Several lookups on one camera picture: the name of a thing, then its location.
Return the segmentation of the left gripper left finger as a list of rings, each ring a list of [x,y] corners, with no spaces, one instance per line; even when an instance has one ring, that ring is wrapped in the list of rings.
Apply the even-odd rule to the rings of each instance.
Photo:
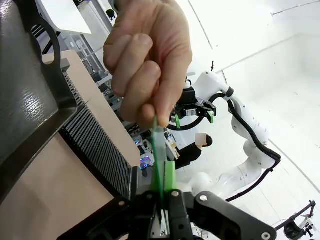
[[[115,197],[86,219],[63,233],[59,240],[150,240],[160,200],[159,173],[152,176],[151,185],[141,187],[141,193],[128,200]]]

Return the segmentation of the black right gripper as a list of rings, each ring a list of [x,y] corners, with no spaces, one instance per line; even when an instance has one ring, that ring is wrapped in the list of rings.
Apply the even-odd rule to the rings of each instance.
[[[184,89],[178,102],[171,112],[171,122],[175,123],[176,128],[180,128],[180,118],[184,117],[200,117],[207,118],[210,123],[214,123],[217,115],[217,108],[209,101],[196,96],[193,87]]]

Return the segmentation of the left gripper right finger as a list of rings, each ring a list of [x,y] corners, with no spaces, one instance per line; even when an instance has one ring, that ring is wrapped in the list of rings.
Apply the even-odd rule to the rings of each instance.
[[[195,224],[220,240],[274,240],[276,230],[209,191],[196,196],[176,188],[173,161],[164,165],[164,196],[168,211],[169,238],[193,240]]]

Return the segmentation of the person's right hand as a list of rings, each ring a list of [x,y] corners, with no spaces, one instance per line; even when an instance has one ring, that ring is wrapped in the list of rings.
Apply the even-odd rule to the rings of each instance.
[[[180,99],[193,53],[189,24],[174,0],[112,0],[117,12],[103,46],[123,120],[165,128]]]

